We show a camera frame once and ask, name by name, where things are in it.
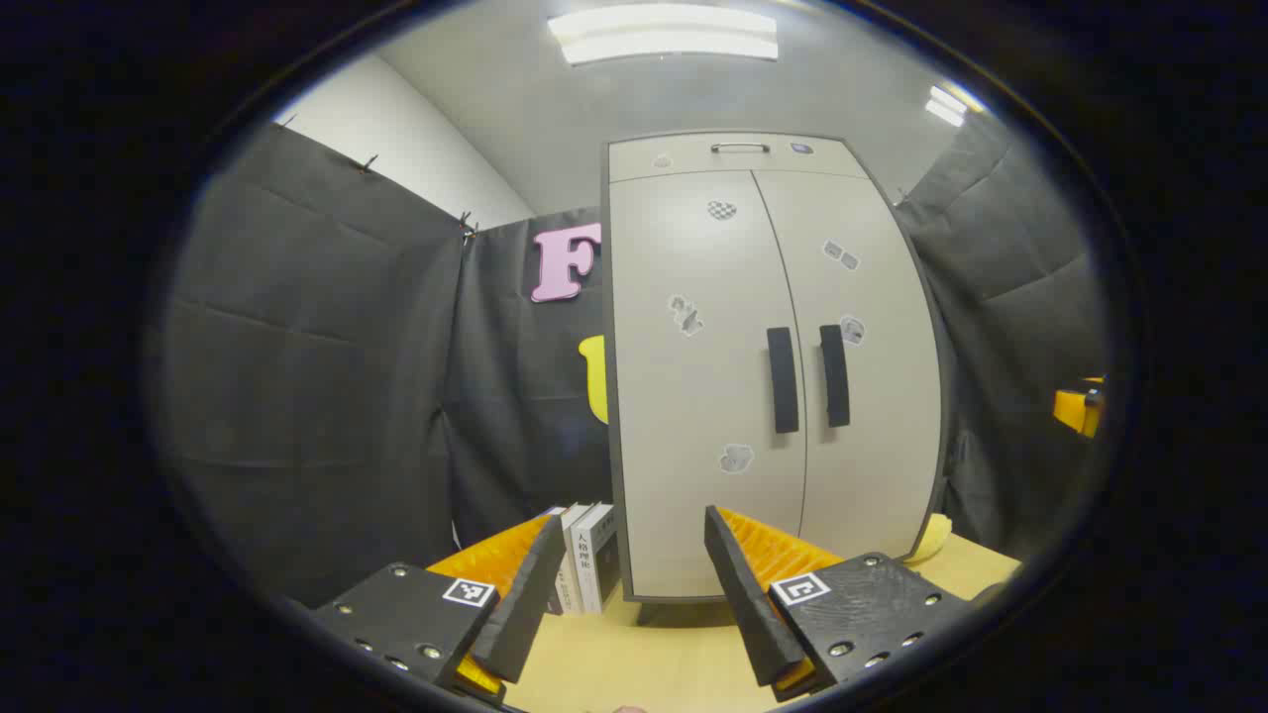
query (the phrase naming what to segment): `yellow shape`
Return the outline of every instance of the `yellow shape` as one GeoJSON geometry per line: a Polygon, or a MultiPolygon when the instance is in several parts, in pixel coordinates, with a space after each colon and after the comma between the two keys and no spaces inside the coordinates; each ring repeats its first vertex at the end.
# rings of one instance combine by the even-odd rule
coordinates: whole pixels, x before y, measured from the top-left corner
{"type": "Polygon", "coordinates": [[[1097,434],[1101,422],[1101,407],[1087,405],[1087,395],[1077,391],[1058,391],[1052,401],[1052,415],[1056,420],[1085,436],[1097,434]]]}
{"type": "MultiPolygon", "coordinates": [[[[520,571],[520,565],[524,563],[524,557],[527,556],[533,542],[536,540],[541,528],[550,518],[552,515],[543,515],[502,530],[445,557],[427,567],[427,571],[446,577],[491,584],[497,589],[498,596],[506,599],[515,582],[515,575],[520,571]]],[[[495,695],[502,685],[501,679],[489,674],[470,655],[463,656],[458,664],[458,675],[495,695]]]]}
{"type": "Polygon", "coordinates": [[[748,568],[753,571],[762,591],[770,590],[773,581],[844,562],[822,547],[739,513],[724,507],[719,507],[718,513],[735,535],[735,542],[744,553],[744,561],[748,562],[748,568]]]}
{"type": "Polygon", "coordinates": [[[814,664],[809,657],[806,657],[798,661],[795,666],[785,671],[785,674],[775,681],[775,688],[779,690],[787,690],[813,675],[814,664]]]}
{"type": "Polygon", "coordinates": [[[595,417],[607,422],[607,362],[604,359],[604,335],[581,340],[577,351],[586,358],[586,396],[595,417]]]}
{"type": "Polygon", "coordinates": [[[929,515],[929,524],[924,528],[924,534],[921,535],[921,542],[915,546],[915,552],[907,559],[903,559],[903,563],[914,565],[933,557],[942,551],[942,546],[946,544],[948,537],[951,537],[951,518],[941,513],[929,515]]]}
{"type": "Polygon", "coordinates": [[[479,686],[493,695],[497,695],[497,691],[502,688],[502,680],[486,671],[483,666],[470,657],[470,653],[463,656],[463,660],[458,662],[458,675],[470,685],[479,686]]]}

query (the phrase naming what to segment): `white book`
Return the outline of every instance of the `white book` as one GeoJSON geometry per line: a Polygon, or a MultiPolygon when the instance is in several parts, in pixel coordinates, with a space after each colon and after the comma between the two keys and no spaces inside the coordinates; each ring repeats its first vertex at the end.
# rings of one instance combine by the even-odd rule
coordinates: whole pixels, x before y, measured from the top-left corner
{"type": "Polygon", "coordinates": [[[571,554],[572,537],[568,534],[572,525],[577,523],[593,504],[583,505],[574,502],[563,515],[559,515],[559,524],[563,527],[563,561],[559,562],[559,573],[555,576],[555,592],[559,595],[559,605],[564,614],[581,614],[585,612],[581,603],[581,591],[577,589],[577,567],[571,554]]]}
{"type": "Polygon", "coordinates": [[[595,505],[572,525],[577,586],[587,614],[604,612],[604,601],[619,579],[615,534],[616,511],[609,504],[595,505]]]}

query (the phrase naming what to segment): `white cabinet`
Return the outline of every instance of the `white cabinet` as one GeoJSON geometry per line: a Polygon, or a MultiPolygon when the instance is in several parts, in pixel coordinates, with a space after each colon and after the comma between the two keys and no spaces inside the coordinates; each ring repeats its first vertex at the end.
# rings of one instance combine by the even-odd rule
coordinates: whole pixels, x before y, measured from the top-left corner
{"type": "Polygon", "coordinates": [[[910,552],[941,448],[937,351],[908,244],[846,146],[677,134],[611,143],[605,165],[626,598],[721,595],[708,505],[843,557],[910,552]]]}

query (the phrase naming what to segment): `ceiling light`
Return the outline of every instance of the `ceiling light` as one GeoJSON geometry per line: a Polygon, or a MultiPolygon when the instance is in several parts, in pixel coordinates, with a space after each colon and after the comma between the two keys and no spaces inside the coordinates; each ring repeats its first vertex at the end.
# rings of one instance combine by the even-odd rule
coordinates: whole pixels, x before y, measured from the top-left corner
{"type": "Polygon", "coordinates": [[[952,96],[955,96],[960,101],[964,101],[965,104],[967,104],[970,112],[984,112],[984,110],[987,110],[987,108],[981,105],[981,101],[978,101],[978,99],[974,98],[973,94],[969,94],[967,91],[960,89],[959,86],[956,86],[956,85],[954,85],[954,84],[951,84],[948,81],[947,82],[942,82],[942,86],[945,86],[946,90],[952,96]]]}
{"type": "Polygon", "coordinates": [[[964,101],[960,101],[955,96],[951,96],[950,94],[936,86],[929,88],[929,96],[942,103],[943,105],[946,105],[946,108],[951,109],[956,114],[962,114],[964,110],[969,108],[964,101]]]}
{"type": "Polygon", "coordinates": [[[705,5],[615,5],[547,23],[564,60],[581,65],[612,57],[670,53],[735,55],[776,60],[775,20],[705,5]]]}
{"type": "Polygon", "coordinates": [[[924,108],[935,117],[938,117],[954,127],[964,123],[964,114],[948,108],[946,104],[940,104],[937,99],[929,99],[929,103],[926,104],[924,108]]]}

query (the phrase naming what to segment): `sticker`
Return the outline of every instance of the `sticker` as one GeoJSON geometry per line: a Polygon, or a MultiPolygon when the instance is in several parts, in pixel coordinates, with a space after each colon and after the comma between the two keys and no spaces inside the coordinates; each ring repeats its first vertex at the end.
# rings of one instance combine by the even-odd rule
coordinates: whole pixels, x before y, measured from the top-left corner
{"type": "Polygon", "coordinates": [[[832,591],[828,589],[828,585],[823,584],[823,580],[814,576],[813,572],[771,582],[771,587],[775,589],[775,594],[784,600],[786,606],[801,604],[803,601],[809,601],[832,591]]]}
{"type": "Polygon", "coordinates": [[[721,200],[709,202],[709,214],[718,221],[729,221],[739,212],[739,208],[734,203],[724,203],[721,200]]]}
{"type": "Polygon", "coordinates": [[[670,311],[673,312],[673,324],[685,336],[695,336],[705,329],[704,321],[696,312],[696,303],[681,294],[670,297],[670,311]]]}
{"type": "Polygon", "coordinates": [[[846,254],[846,249],[832,242],[829,239],[823,242],[823,254],[833,260],[841,260],[841,256],[846,254]]]}
{"type": "Polygon", "coordinates": [[[493,594],[493,585],[487,585],[484,582],[454,580],[454,584],[450,585],[449,590],[444,594],[444,599],[456,601],[458,604],[465,604],[468,606],[484,606],[489,595],[493,594]]]}
{"type": "Polygon", "coordinates": [[[753,447],[742,443],[728,443],[721,449],[718,463],[724,473],[743,473],[753,462],[753,447]]]}
{"type": "Polygon", "coordinates": [[[860,345],[864,341],[864,321],[846,315],[841,317],[841,340],[847,345],[860,345]]]}
{"type": "Polygon", "coordinates": [[[858,258],[846,252],[846,249],[833,242],[832,239],[823,241],[823,254],[841,263],[846,269],[853,270],[858,268],[858,258]]]}

